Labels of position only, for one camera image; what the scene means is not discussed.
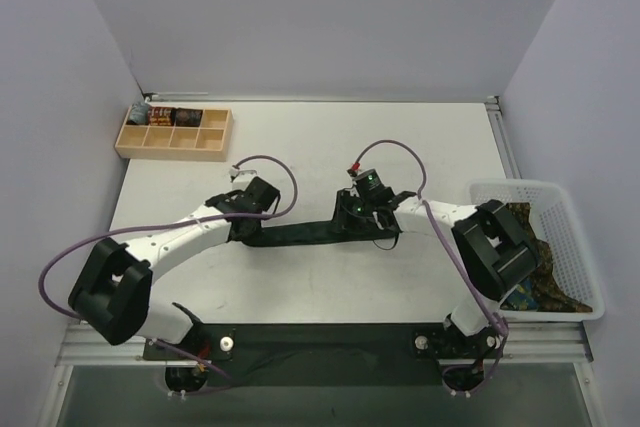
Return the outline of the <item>dark green tie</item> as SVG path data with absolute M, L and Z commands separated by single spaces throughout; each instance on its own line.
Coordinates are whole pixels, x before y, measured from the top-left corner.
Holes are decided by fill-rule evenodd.
M 332 221 L 263 227 L 242 240 L 249 247 L 273 248 L 292 246 L 329 245 L 396 239 L 396 230 L 379 229 L 376 224 L 339 225 Z

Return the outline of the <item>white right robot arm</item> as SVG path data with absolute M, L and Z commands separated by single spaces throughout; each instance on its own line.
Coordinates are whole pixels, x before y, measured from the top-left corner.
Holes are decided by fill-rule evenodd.
M 348 175 L 352 187 L 338 194 L 340 213 L 376 233 L 435 235 L 468 288 L 470 297 L 448 316 L 453 325 L 443 332 L 447 351 L 468 355 L 488 326 L 505 338 L 500 305 L 541 264 L 535 237 L 506 204 L 459 205 L 428 200 L 420 192 L 395 194 L 376 170 L 357 165 Z

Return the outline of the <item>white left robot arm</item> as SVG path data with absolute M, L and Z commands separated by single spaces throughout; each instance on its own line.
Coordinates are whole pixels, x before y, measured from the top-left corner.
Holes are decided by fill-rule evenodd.
M 280 192 L 253 176 L 243 190 L 219 194 L 190 215 L 151 235 L 116 242 L 107 237 L 94 245 L 68 298 L 71 309 L 111 345 L 134 336 L 160 339 L 181 359 L 202 346 L 199 323 L 176 301 L 151 298 L 155 281 L 199 253 L 260 226 Z

